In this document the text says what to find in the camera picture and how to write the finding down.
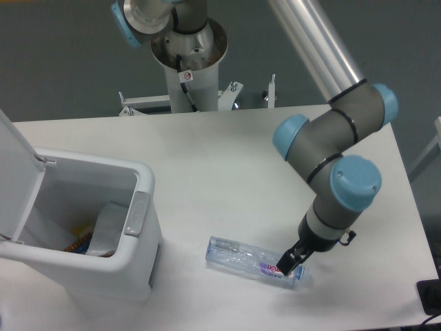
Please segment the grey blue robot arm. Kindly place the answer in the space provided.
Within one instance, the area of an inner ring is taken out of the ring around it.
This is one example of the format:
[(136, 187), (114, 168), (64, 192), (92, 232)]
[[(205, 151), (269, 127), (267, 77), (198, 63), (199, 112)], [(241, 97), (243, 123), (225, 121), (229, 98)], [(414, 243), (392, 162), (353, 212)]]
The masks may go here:
[[(277, 264), (288, 274), (354, 237), (351, 225), (371, 205), (381, 176), (372, 162), (345, 151), (393, 121), (398, 101), (387, 86), (367, 83), (317, 1), (270, 7), (330, 107), (314, 120), (285, 119), (273, 135), (278, 153), (316, 193), (298, 241)], [(220, 109), (217, 66), (227, 38), (205, 1), (116, 1), (111, 11), (131, 46), (150, 43), (168, 75), (173, 112)]]

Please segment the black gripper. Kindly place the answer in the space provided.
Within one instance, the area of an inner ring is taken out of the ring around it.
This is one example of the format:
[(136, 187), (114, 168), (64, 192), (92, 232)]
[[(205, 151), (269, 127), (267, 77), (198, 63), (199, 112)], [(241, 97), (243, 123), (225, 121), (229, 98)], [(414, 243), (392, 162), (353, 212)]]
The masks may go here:
[(277, 268), (287, 276), (299, 265), (303, 264), (314, 252), (330, 251), (338, 242), (337, 239), (324, 239), (315, 234), (303, 217), (298, 227), (299, 240), (283, 253)]

